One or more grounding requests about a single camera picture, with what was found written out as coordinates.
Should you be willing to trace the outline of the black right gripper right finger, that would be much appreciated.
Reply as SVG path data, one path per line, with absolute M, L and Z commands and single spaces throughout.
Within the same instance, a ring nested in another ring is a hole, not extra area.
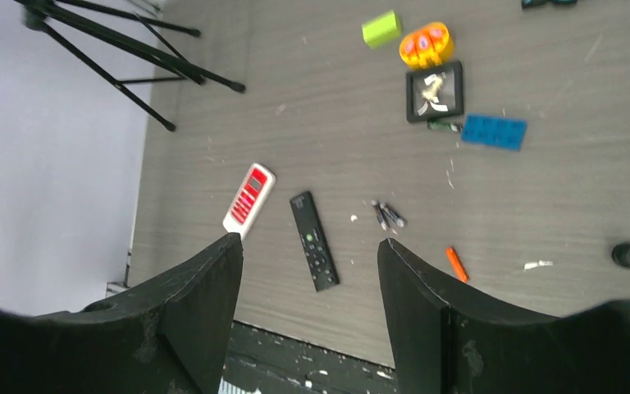
M 394 239 L 379 244 L 377 267 L 402 393 L 630 393 L 630 300 L 537 313 Z

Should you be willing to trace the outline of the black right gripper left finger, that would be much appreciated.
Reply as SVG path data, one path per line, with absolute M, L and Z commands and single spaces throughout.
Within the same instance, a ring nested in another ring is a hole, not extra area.
M 240 291 L 228 234 L 83 310 L 0 310 L 0 393 L 215 393 Z

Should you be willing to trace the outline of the orange battery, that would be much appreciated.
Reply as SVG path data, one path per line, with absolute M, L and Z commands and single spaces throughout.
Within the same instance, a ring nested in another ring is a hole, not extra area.
M 469 280 L 468 273 L 462 264 L 461 259 L 454 247 L 448 247 L 445 250 L 446 257 L 450 262 L 450 266 L 452 267 L 456 277 L 463 283 L 467 283 Z

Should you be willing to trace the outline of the black remote control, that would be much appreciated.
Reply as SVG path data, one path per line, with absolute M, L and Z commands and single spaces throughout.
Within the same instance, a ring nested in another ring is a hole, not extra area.
M 337 286 L 339 276 L 311 192 L 292 197 L 290 207 L 316 291 Z

